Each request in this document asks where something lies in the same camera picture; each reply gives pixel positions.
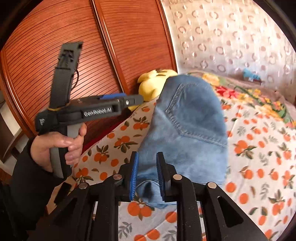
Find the black sleeved left forearm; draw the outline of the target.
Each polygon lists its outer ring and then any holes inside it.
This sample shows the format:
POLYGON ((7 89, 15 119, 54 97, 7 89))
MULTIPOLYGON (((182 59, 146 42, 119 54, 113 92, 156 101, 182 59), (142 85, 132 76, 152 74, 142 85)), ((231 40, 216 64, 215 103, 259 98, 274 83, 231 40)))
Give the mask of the black sleeved left forearm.
POLYGON ((59 133, 37 136, 27 142, 18 156, 8 188, 17 240, 28 239, 28 232, 45 214, 54 188, 65 181, 44 169, 51 165, 50 149, 67 148, 73 143, 72 138, 59 133))

